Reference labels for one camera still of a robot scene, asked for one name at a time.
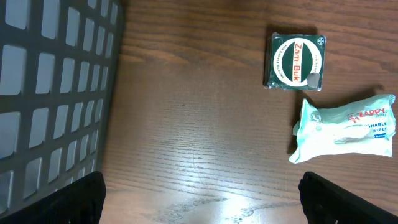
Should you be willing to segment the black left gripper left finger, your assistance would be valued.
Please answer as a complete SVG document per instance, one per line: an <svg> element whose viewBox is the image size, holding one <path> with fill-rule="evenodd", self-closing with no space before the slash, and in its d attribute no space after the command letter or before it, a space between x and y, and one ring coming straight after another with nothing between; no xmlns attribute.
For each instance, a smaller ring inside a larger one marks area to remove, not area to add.
<svg viewBox="0 0 398 224"><path fill-rule="evenodd" d="M105 197L103 175L94 171L32 205L2 218L1 224L98 224Z"/></svg>

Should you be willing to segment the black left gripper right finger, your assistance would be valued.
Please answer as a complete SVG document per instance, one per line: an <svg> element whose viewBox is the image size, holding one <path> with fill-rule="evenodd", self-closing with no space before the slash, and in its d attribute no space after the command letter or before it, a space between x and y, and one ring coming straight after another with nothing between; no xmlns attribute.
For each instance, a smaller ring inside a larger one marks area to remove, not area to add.
<svg viewBox="0 0 398 224"><path fill-rule="evenodd" d="M397 223L397 216L314 172L304 173L298 189L309 223Z"/></svg>

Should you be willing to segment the mint green wipes pack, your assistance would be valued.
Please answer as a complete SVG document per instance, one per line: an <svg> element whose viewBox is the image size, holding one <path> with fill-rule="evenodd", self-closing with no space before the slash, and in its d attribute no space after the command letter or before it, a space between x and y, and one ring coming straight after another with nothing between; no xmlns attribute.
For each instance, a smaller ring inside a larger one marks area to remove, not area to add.
<svg viewBox="0 0 398 224"><path fill-rule="evenodd" d="M304 99L300 121L293 128L297 149L289 161L298 164L317 156L351 153L391 157L395 100L392 94L375 95L337 108L318 109Z"/></svg>

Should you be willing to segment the green Zam-Buk tin box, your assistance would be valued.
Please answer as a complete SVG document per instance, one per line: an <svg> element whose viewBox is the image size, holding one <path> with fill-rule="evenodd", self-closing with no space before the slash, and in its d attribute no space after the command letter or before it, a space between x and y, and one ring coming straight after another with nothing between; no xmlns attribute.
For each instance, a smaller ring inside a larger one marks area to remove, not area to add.
<svg viewBox="0 0 398 224"><path fill-rule="evenodd" d="M273 33L266 45L264 87L320 91L325 48L324 35Z"/></svg>

